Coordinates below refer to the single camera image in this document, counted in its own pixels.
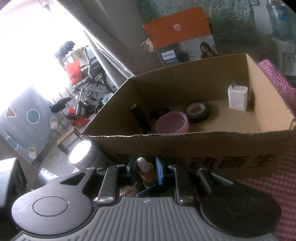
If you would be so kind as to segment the black tape roll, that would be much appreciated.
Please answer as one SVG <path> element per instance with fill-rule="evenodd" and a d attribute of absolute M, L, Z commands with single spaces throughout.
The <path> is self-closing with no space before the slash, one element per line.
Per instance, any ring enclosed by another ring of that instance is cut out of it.
<path fill-rule="evenodd" d="M 208 102 L 193 102 L 183 108 L 189 123 L 201 123 L 211 115 L 211 106 Z"/>

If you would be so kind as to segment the blue water jug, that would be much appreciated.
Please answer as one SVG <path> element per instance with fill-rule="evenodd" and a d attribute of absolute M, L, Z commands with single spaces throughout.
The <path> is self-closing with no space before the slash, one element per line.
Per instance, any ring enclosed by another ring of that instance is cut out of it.
<path fill-rule="evenodd" d="M 283 1 L 267 0 L 266 8 L 274 37 L 283 42 L 291 41 L 295 36 L 287 5 Z"/>

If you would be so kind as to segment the round bronze lid jar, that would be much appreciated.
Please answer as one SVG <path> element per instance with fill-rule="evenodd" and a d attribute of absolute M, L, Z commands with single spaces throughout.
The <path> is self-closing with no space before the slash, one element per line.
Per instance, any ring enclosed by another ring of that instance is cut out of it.
<path fill-rule="evenodd" d="M 119 197 L 135 197 L 139 192 L 140 184 L 135 182 L 132 186 L 124 186 L 119 189 Z"/>

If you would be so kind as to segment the brown cardboard box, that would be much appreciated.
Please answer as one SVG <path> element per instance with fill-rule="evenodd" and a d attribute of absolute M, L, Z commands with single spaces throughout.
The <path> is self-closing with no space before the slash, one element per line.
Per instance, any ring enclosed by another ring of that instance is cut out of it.
<path fill-rule="evenodd" d="M 232 82 L 248 87 L 247 111 L 229 108 Z M 187 133 L 161 134 L 156 121 L 165 108 L 183 111 L 206 101 L 210 117 L 191 123 Z M 137 104 L 151 131 L 143 133 L 129 111 Z M 95 142 L 112 161 L 130 156 L 156 157 L 191 171 L 215 169 L 238 179 L 270 176 L 289 141 L 295 115 L 262 69 L 248 54 L 226 55 L 178 64 L 127 80 L 93 118 L 83 137 Z"/>

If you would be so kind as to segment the grey patterned floor mat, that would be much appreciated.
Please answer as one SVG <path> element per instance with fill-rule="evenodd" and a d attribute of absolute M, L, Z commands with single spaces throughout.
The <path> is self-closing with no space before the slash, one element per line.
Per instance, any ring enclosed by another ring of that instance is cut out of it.
<path fill-rule="evenodd" d="M 34 162 L 63 120 L 52 113 L 51 102 L 33 88 L 1 106 L 1 134 L 11 147 L 30 164 Z"/>

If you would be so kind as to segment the orange Philips product box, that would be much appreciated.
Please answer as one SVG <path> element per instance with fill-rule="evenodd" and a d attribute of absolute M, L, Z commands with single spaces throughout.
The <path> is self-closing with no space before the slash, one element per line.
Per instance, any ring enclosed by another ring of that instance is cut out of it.
<path fill-rule="evenodd" d="M 143 28 L 149 38 L 140 49 L 157 53 L 163 67 L 218 56 L 201 6 L 161 17 Z"/>

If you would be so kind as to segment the red bag on wheelchair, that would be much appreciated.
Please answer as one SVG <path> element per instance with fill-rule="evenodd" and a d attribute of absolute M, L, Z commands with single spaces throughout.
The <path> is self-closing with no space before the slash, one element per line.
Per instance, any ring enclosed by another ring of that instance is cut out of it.
<path fill-rule="evenodd" d="M 73 63 L 68 63 L 65 68 L 72 85 L 77 84 L 83 79 L 79 60 L 75 60 Z"/>

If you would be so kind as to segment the pink round lid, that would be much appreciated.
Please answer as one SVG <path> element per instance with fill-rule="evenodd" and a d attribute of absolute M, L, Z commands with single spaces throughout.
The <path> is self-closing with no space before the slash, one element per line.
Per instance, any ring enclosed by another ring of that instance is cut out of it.
<path fill-rule="evenodd" d="M 189 130 L 189 121 L 184 113 L 171 111 L 156 121 L 155 130 L 161 134 L 187 133 Z"/>

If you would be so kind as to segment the white lidded plastic jar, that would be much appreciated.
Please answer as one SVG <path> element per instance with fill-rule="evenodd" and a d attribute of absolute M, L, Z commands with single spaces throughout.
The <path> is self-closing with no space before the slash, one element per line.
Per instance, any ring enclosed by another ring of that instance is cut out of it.
<path fill-rule="evenodd" d="M 108 167 L 107 157 L 90 140 L 79 142 L 69 154 L 69 162 L 77 169 Z"/>

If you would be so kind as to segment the white water dispenser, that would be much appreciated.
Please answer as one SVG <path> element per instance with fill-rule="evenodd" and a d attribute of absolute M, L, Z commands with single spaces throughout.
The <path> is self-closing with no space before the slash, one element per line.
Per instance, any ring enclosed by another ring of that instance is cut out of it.
<path fill-rule="evenodd" d="M 287 76 L 295 76 L 295 43 L 273 38 L 274 64 Z"/>

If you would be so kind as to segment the black cylinder gold cap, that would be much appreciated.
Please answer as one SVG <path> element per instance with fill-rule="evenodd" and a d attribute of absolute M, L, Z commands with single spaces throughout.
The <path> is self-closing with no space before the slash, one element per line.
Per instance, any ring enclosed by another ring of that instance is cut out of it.
<path fill-rule="evenodd" d="M 130 113 L 137 122 L 139 128 L 143 133 L 149 133 L 151 131 L 151 124 L 149 123 L 148 117 L 145 112 L 137 104 L 133 104 L 129 108 Z"/>

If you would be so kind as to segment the teal patterned hanging cloth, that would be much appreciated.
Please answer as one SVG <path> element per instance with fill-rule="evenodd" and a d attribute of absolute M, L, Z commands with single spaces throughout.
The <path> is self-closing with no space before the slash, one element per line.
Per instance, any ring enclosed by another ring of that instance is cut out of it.
<path fill-rule="evenodd" d="M 201 6 L 210 19 L 217 43 L 254 44 L 257 42 L 253 7 L 259 1 L 136 1 L 145 23 L 179 11 Z"/>

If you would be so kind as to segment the wheelchair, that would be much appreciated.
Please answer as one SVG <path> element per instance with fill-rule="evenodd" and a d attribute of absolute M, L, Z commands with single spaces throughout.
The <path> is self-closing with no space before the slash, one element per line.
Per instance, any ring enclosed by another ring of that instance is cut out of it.
<path fill-rule="evenodd" d="M 107 98 L 117 90 L 89 46 L 74 50 L 74 45 L 74 42 L 67 41 L 55 57 L 64 70 L 68 63 L 79 60 L 83 79 L 77 84 L 70 84 L 72 91 L 68 92 L 67 96 L 55 100 L 54 105 L 49 107 L 52 113 L 59 113 L 69 106 L 70 101 L 74 101 L 74 112 L 65 115 L 68 120 L 87 118 L 98 113 L 107 102 Z"/>

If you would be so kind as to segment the grey curtain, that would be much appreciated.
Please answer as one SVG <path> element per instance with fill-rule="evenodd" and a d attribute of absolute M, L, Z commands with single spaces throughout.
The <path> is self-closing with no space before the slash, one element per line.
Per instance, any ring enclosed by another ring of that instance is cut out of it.
<path fill-rule="evenodd" d="M 148 39 L 137 1 L 59 1 L 82 27 L 89 45 L 119 88 L 129 78 L 161 68 L 155 52 L 140 48 Z"/>

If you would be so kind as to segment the dropper bottle white cap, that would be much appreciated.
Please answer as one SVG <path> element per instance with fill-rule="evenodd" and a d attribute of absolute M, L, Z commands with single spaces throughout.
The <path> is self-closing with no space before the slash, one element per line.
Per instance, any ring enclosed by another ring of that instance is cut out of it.
<path fill-rule="evenodd" d="M 154 165 L 148 162 L 144 157 L 137 159 L 139 173 L 143 179 L 144 186 L 150 188 L 157 183 L 157 172 Z"/>

